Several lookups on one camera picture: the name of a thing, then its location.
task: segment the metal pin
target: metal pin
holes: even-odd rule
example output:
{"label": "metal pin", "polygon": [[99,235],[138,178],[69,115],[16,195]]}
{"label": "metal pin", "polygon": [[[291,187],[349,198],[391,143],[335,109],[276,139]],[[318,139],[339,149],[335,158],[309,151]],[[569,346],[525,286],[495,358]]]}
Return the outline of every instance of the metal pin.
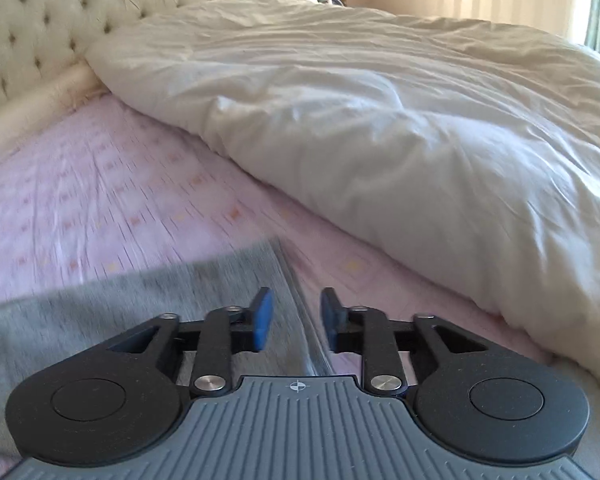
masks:
{"label": "metal pin", "polygon": [[217,375],[203,375],[198,377],[193,385],[203,392],[216,392],[226,386],[226,381]]}
{"label": "metal pin", "polygon": [[371,379],[371,386],[381,392],[392,392],[402,386],[402,381],[394,375],[376,375]]}

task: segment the gray ribbed plate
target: gray ribbed plate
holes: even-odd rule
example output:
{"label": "gray ribbed plate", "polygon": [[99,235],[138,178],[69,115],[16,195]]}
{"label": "gray ribbed plate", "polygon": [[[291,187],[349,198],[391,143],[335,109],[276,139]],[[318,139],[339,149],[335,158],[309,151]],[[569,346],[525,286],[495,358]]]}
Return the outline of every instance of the gray ribbed plate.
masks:
{"label": "gray ribbed plate", "polygon": [[116,465],[75,469],[27,459],[8,480],[591,480],[569,458],[524,468],[453,455],[400,400],[351,377],[247,377],[193,403],[163,443]]}

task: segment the black circular pad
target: black circular pad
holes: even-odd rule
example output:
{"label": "black circular pad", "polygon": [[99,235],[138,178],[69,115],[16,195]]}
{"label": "black circular pad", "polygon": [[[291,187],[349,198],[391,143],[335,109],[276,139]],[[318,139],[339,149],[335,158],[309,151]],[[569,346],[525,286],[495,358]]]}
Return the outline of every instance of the black circular pad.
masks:
{"label": "black circular pad", "polygon": [[450,355],[418,386],[414,409],[449,449],[506,465],[573,452],[589,420],[576,384],[505,349]]}
{"label": "black circular pad", "polygon": [[487,379],[469,392],[472,404],[482,413],[500,420],[523,420],[542,409],[540,390],[511,378]]}
{"label": "black circular pad", "polygon": [[166,434],[182,410],[175,384],[141,354],[78,354],[21,382],[5,417],[23,456],[61,465],[122,460]]}
{"label": "black circular pad", "polygon": [[51,404],[58,415],[89,422],[113,415],[125,403],[125,389],[113,381],[81,379],[58,389]]}

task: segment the gray blanket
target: gray blanket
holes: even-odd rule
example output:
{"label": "gray blanket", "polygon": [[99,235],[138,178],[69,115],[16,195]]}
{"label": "gray blanket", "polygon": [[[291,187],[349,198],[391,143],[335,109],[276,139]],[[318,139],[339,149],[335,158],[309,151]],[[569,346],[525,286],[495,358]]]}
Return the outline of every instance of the gray blanket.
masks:
{"label": "gray blanket", "polygon": [[261,286],[275,294],[267,347],[259,354],[235,356],[235,375],[331,374],[277,241],[211,262],[128,274],[0,303],[0,452],[16,453],[4,422],[4,405],[27,376],[163,312],[198,320],[220,306],[248,306]]}

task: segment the pink bedsheet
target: pink bedsheet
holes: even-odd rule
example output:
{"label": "pink bedsheet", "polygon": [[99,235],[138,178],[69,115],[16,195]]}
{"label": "pink bedsheet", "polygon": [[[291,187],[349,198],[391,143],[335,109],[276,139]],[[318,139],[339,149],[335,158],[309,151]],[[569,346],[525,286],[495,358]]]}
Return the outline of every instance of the pink bedsheet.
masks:
{"label": "pink bedsheet", "polygon": [[[112,96],[81,108],[0,166],[0,301],[204,259],[272,235],[283,239],[316,316],[320,290],[334,286],[344,304],[380,308],[394,319],[432,312],[546,359],[502,319]],[[333,361],[339,373],[355,371],[358,362]]]}

